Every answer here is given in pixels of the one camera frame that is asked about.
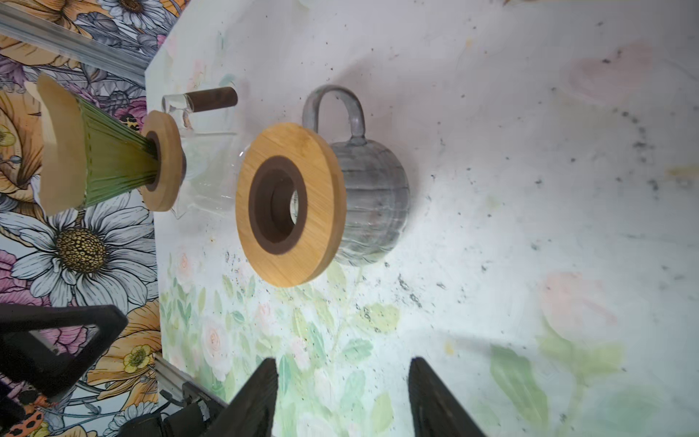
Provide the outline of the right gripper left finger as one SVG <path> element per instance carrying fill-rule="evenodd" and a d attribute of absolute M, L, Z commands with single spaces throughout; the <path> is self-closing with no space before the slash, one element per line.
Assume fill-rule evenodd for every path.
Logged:
<path fill-rule="evenodd" d="M 279 374 L 267 358 L 204 433 L 206 437 L 270 437 L 274 424 Z"/>

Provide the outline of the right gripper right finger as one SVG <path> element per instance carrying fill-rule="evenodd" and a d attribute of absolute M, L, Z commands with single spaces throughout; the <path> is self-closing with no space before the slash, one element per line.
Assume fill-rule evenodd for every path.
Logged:
<path fill-rule="evenodd" d="M 411 359 L 408 391 L 416 437 L 485 437 L 485 433 L 422 357 Z"/>

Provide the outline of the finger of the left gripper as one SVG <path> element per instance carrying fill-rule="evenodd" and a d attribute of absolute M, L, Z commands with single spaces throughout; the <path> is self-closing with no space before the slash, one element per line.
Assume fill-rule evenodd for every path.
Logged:
<path fill-rule="evenodd" d="M 45 331 L 94 327 L 96 333 L 75 353 L 61 351 Z M 27 382 L 48 398 L 71 389 L 127 327 L 114 305 L 88 307 L 1 306 L 1 373 Z"/>

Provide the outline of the green glass dripper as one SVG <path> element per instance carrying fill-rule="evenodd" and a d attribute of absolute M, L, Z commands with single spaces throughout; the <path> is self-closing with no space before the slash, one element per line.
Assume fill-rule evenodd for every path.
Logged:
<path fill-rule="evenodd" d="M 93 206 L 153 183 L 158 151 L 152 139 L 78 98 L 86 153 L 83 205 Z"/>

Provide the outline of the grey ribbed glass pitcher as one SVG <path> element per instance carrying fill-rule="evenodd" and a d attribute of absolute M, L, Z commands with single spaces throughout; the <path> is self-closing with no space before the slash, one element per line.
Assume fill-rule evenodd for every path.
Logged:
<path fill-rule="evenodd" d="M 329 95 L 344 104 L 351 131 L 348 140 L 331 144 L 347 194 L 345 227 L 335 260 L 354 267 L 369 265 L 395 249 L 405 231 L 411 207 L 409 180 L 395 154 L 366 137 L 362 104 L 346 87 L 313 90 L 304 104 L 302 126 L 319 131 L 320 104 Z"/>

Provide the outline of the clear glass carafe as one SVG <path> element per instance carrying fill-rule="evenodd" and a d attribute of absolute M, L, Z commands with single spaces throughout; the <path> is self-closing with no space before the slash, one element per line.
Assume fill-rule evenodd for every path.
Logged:
<path fill-rule="evenodd" d="M 184 176 L 172 208 L 177 219 L 193 209 L 218 215 L 234 209 L 238 136 L 196 129 L 191 117 L 236 105 L 238 93 L 231 86 L 163 96 L 161 108 L 176 121 L 184 151 Z"/>

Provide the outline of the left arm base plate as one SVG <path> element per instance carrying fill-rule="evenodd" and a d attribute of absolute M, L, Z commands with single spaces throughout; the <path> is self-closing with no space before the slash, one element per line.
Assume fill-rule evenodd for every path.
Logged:
<path fill-rule="evenodd" d="M 180 408 L 167 401 L 153 413 L 127 420 L 117 436 L 187 437 L 204 436 L 216 419 L 205 419 L 198 404 Z"/>

